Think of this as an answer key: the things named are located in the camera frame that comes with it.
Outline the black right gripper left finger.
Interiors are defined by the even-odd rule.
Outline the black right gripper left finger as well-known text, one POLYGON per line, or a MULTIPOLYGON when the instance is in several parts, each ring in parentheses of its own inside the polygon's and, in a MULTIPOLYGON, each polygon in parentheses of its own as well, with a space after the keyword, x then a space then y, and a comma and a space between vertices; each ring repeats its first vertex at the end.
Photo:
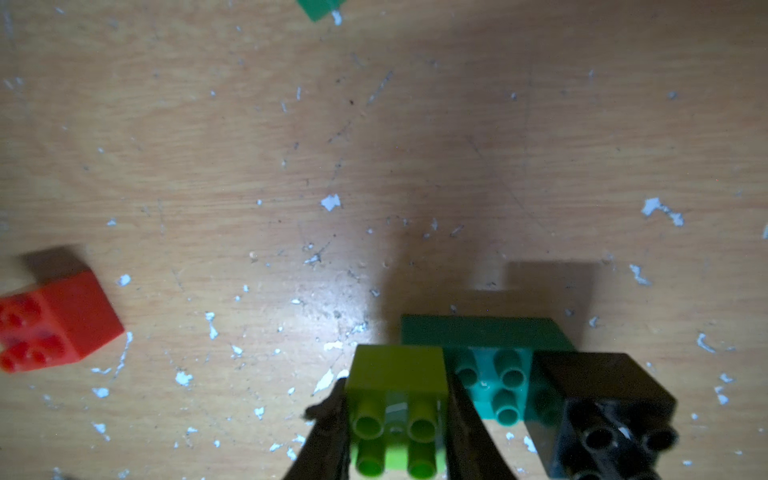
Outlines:
POLYGON ((285 480, 349 478, 350 428, 346 378, 336 381, 329 396, 305 410, 313 427, 285 480))

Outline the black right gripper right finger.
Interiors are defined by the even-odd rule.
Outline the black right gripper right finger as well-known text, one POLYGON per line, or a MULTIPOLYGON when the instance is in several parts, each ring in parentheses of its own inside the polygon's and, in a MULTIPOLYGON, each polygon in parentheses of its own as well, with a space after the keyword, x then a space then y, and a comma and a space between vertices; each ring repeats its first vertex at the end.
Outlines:
POLYGON ((447 384, 447 478, 515 480, 458 376, 449 373, 447 384))

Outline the lime green square lego brick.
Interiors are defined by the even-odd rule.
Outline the lime green square lego brick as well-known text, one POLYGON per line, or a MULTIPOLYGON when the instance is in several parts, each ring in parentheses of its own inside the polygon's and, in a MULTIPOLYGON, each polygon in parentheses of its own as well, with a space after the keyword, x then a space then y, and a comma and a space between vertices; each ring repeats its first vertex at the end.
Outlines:
POLYGON ((432 479, 443 469, 449 389, 441 348, 360 344, 345 390, 361 476, 432 479))

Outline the teal green long lego brick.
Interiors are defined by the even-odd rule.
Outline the teal green long lego brick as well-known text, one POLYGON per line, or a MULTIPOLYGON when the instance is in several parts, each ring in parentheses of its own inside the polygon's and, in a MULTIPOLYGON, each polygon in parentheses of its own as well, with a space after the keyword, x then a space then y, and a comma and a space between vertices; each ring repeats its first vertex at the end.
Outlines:
POLYGON ((549 318, 404 315, 401 343, 441 347, 479 416, 505 427, 525 417, 533 354, 575 349, 549 318))

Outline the black square lego brick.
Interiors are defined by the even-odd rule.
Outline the black square lego brick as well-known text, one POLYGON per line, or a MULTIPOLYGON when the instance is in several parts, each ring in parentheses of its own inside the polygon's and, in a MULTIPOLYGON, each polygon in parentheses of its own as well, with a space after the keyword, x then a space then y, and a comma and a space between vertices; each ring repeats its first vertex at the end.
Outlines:
POLYGON ((537 352, 525 425, 550 479, 656 479, 676 406, 625 353, 537 352))

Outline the dark green square lego brick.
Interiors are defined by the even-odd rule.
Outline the dark green square lego brick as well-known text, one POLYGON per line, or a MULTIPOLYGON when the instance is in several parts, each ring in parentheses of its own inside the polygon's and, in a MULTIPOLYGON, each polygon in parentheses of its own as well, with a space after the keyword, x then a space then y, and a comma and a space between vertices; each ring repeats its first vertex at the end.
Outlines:
POLYGON ((339 23, 340 9, 345 0, 297 0, 297 3, 313 22, 331 14, 335 18, 335 22, 339 23))

